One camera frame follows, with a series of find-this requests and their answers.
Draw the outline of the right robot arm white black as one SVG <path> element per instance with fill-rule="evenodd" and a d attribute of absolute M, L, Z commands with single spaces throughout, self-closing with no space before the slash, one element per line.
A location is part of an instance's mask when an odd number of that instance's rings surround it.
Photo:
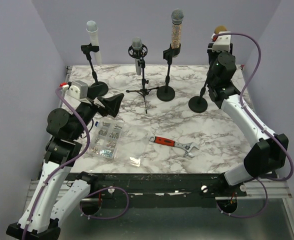
<path fill-rule="evenodd" d="M 282 168 L 289 139 L 283 133 L 275 133 L 259 120 L 240 96 L 241 92 L 232 82 L 237 69 L 232 51 L 215 50 L 214 43 L 209 43 L 207 54 L 209 97 L 234 121 L 251 147 L 242 163 L 218 177 L 217 191 L 228 196 L 234 192 L 236 185 Z"/>

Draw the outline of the black shock mount round stand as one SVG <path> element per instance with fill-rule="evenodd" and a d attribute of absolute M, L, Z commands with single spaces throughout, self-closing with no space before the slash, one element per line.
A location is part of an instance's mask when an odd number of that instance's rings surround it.
<path fill-rule="evenodd" d="M 208 85 L 208 79 L 211 72 L 211 68 L 208 69 L 206 74 L 206 80 L 203 87 L 200 90 L 199 96 L 194 96 L 188 101 L 188 107 L 191 111 L 195 113 L 203 113 L 208 108 L 208 102 L 204 99 L 206 93 L 206 87 Z"/>

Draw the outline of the silver condenser microphone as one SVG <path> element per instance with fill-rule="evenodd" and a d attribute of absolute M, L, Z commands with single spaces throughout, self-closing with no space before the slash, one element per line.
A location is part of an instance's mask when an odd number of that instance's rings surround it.
<path fill-rule="evenodd" d="M 140 37 L 134 37 L 132 39 L 132 44 L 131 47 L 133 49 L 133 55 L 135 58 L 135 69 L 136 69 L 136 74 L 138 76 L 141 75 L 142 73 L 142 67 L 140 66 L 140 57 L 141 57 L 141 52 L 142 52 L 142 47 L 143 43 Z"/>

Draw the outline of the gold microphone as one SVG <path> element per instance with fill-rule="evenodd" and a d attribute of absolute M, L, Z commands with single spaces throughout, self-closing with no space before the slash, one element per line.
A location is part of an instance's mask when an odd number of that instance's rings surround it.
<path fill-rule="evenodd" d="M 221 32 L 227 32 L 227 28 L 224 25 L 219 25 L 214 29 L 214 34 L 217 35 Z"/>

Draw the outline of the glitter rhinestone microphone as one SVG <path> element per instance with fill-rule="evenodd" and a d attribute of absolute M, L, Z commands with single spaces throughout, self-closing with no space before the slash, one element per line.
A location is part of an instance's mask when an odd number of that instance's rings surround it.
<path fill-rule="evenodd" d="M 177 49 L 181 44 L 182 36 L 182 23 L 184 19 L 184 13 L 181 9 L 175 9 L 171 14 L 172 20 L 172 32 L 171 32 L 171 48 Z"/>

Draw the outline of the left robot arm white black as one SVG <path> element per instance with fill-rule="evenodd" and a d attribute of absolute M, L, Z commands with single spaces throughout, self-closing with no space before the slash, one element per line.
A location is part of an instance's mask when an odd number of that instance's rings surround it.
<path fill-rule="evenodd" d="M 82 133 L 89 133 L 88 123 L 96 114 L 118 115 L 124 98 L 119 93 L 109 98 L 99 95 L 100 87 L 91 87 L 85 95 L 85 102 L 73 108 L 62 96 L 63 88 L 55 93 L 68 108 L 56 108 L 47 117 L 46 131 L 51 139 L 45 148 L 42 172 L 31 201 L 18 220 L 7 227 L 6 234 L 18 240 L 56 240 L 61 226 L 73 209 L 84 197 L 94 197 L 98 191 L 95 178 L 81 173 L 67 193 L 58 199 L 61 187 L 72 167 L 90 146 L 90 136 L 86 145 L 77 140 Z"/>

